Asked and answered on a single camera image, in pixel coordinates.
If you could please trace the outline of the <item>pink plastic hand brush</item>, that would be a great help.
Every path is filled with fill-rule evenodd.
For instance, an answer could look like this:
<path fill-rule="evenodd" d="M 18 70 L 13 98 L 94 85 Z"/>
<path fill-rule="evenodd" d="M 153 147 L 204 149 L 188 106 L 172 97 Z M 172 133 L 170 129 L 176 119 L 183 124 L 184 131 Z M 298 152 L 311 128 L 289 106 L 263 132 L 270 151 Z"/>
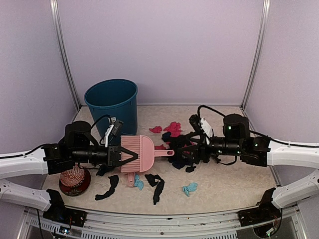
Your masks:
<path fill-rule="evenodd" d="M 153 141 L 144 135 L 122 136 L 121 147 L 138 155 L 137 159 L 121 166 L 122 173 L 146 172 L 152 168 L 156 157 L 170 157 L 173 150 L 155 150 Z"/>

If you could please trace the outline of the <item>pink plastic dustpan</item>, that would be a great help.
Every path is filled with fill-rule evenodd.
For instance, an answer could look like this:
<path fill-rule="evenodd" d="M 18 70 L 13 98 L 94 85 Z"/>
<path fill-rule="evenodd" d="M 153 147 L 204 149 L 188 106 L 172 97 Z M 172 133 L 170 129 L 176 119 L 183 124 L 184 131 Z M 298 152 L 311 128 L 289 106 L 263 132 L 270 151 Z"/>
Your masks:
<path fill-rule="evenodd" d="M 129 172 L 127 174 L 127 185 L 129 187 L 134 187 L 134 183 L 135 183 L 135 172 Z"/>

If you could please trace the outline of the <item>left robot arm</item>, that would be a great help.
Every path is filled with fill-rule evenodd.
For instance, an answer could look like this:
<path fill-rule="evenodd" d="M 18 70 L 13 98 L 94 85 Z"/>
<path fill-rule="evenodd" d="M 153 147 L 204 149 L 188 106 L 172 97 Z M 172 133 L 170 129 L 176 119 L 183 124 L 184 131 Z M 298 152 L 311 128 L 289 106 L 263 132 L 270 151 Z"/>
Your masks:
<path fill-rule="evenodd" d="M 36 190 L 14 184 L 8 178 L 24 175 L 51 175 L 71 170 L 77 163 L 105 164 L 110 168 L 123 166 L 138 158 L 138 154 L 121 146 L 101 146 L 91 134 L 91 125 L 75 121 L 65 127 L 58 143 L 43 144 L 29 152 L 0 157 L 0 199 L 43 212 L 50 211 L 63 222 L 70 216 L 60 193 L 56 190 Z"/>

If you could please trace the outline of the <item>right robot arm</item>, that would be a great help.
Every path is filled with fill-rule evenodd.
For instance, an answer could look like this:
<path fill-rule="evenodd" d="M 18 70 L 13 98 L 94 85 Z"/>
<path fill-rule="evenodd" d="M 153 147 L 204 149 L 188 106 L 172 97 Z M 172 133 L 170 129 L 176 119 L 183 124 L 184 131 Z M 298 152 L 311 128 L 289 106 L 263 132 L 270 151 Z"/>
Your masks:
<path fill-rule="evenodd" d="M 319 145 L 279 141 L 249 129 L 249 121 L 238 114 L 223 117 L 223 137 L 214 136 L 212 127 L 198 114 L 189 119 L 194 132 L 183 135 L 190 146 L 174 152 L 192 163 L 207 162 L 219 156 L 234 156 L 254 166 L 289 165 L 314 169 L 313 173 L 283 187 L 265 191 L 255 210 L 255 217 L 265 221 L 276 209 L 289 206 L 319 193 Z"/>

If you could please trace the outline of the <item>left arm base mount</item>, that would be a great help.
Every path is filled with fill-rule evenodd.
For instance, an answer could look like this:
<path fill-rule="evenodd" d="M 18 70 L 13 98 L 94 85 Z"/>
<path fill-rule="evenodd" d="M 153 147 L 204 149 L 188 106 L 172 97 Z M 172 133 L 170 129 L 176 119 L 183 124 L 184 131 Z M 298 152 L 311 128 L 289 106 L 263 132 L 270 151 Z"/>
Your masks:
<path fill-rule="evenodd" d="M 81 228 L 84 226 L 87 217 L 85 211 L 66 207 L 58 191 L 52 189 L 46 191 L 50 196 L 50 207 L 43 212 L 45 219 Z"/>

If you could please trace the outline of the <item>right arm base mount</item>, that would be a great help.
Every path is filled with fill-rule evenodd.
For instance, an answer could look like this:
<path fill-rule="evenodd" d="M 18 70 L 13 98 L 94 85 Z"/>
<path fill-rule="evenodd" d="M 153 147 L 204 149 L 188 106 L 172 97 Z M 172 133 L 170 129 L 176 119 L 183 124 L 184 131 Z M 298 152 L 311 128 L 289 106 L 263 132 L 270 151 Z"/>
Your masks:
<path fill-rule="evenodd" d="M 242 227 L 259 224 L 262 222 L 271 221 L 275 218 L 280 218 L 282 210 L 273 205 L 273 192 L 276 188 L 271 188 L 265 191 L 261 201 L 257 203 L 257 207 L 251 209 L 240 210 L 237 215 Z"/>

